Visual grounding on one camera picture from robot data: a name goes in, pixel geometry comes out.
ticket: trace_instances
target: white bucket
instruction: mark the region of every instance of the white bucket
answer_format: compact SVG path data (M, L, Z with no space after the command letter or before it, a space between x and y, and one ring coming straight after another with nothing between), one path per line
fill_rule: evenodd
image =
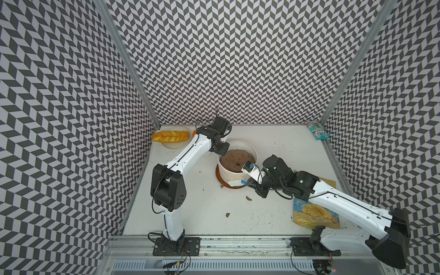
M228 141L228 143L229 143L228 150L245 150L253 156L255 163L257 163L258 161L257 151L255 151L255 149L249 143L246 143L244 141ZM235 173L224 168L220 163L221 157L222 156L219 155L219 157L217 158L217 162L219 165L220 176L225 182L228 183L233 180L244 180L244 181L249 180L250 176L248 174L245 174L243 172Z

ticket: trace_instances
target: white table surface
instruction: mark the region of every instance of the white table surface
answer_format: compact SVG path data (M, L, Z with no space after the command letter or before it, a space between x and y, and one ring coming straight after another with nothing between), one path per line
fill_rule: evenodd
M161 130L171 126L162 126ZM292 170L337 180L319 140L305 125L233 126L227 141L242 140L258 153L257 165L272 154L282 158ZM151 175L153 167L172 160L182 149L171 150L153 142L150 161L129 214L124 235L146 235L162 231L162 214L151 211ZM217 154L201 157L187 175L187 197L178 209L186 235L309 235L311 230L293 222L293 201L269 191L261 198L250 187L220 188L215 175ZM352 227L340 216L341 225Z

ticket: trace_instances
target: metal vent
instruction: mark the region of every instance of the metal vent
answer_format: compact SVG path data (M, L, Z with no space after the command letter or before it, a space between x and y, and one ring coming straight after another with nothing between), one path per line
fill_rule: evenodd
M116 260L113 265L115 271L134 271L134 270L147 270L145 267L146 260Z
M174 260L163 260L163 264L172 263ZM293 260L293 263L300 271L314 271L312 260ZM183 270L189 264L185 262L179 269ZM281 259L194 259L187 270L193 271L293 271L290 260Z
M116 260L113 271L158 271L164 264L175 262L179 259L148 259L148 260ZM307 259L293 260L300 271L314 271L313 261ZM180 266L183 270L189 260ZM169 268L175 271L177 266ZM192 271L295 271L290 259L191 259L187 270Z

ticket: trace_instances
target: fake bread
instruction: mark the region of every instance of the fake bread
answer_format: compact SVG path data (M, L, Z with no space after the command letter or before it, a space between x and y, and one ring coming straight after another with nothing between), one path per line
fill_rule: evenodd
M188 131L160 131L153 134L153 141L162 143L176 143L188 140L190 133Z
M304 213L309 214L310 216L329 220L331 220L332 218L332 214L330 213L330 211L314 203L304 205L302 207L302 210Z

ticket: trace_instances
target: black motor joint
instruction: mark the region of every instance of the black motor joint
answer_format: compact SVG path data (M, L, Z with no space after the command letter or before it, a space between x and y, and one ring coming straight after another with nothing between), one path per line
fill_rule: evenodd
M202 134L211 140L209 151L224 156L229 148L229 143L221 139L227 136L232 130L232 125L222 117L216 117L214 122L208 126L201 126L197 129L197 134Z
M262 184L252 180L247 185L255 189L256 193L266 198L269 190L282 191L284 194L308 201L310 194L315 191L313 187L319 178L305 171L293 172L287 167L283 159L272 155L263 162L265 175Z

